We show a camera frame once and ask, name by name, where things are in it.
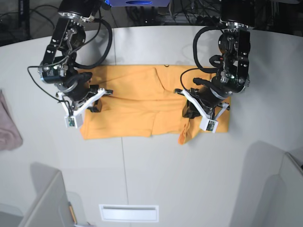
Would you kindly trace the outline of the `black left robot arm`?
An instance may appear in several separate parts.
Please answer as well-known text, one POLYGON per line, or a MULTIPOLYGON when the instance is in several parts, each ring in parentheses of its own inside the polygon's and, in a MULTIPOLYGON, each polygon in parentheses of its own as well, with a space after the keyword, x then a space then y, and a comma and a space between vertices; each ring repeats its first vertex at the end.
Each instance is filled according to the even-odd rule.
POLYGON ((223 107, 223 101, 233 93, 242 92, 250 83, 249 53, 250 32, 255 25, 255 2, 253 0, 222 0, 220 23, 206 26, 198 31, 193 40, 193 56, 197 69, 214 74, 210 80, 193 78, 201 86, 191 88, 188 93, 213 120, 216 107, 223 107), (219 55, 209 59, 211 68, 204 68, 198 60, 197 42, 202 34, 220 30, 219 55))

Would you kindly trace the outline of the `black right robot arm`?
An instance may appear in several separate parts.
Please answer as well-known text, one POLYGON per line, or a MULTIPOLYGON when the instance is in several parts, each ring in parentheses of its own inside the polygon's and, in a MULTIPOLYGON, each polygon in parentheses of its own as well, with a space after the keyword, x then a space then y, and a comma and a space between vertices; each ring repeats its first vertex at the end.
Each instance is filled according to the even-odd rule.
POLYGON ((107 0, 63 0, 58 8, 60 15, 52 39, 48 44, 43 60, 36 69, 40 79, 46 84, 54 84, 62 94, 54 99, 67 108, 67 115, 82 107, 99 91, 97 85, 89 85, 92 78, 91 69, 101 65, 106 59, 113 41, 110 24, 102 17, 101 8, 110 9, 107 0), (91 65, 76 62, 77 51, 88 45, 85 23, 98 23, 108 31, 108 43, 104 54, 91 65))

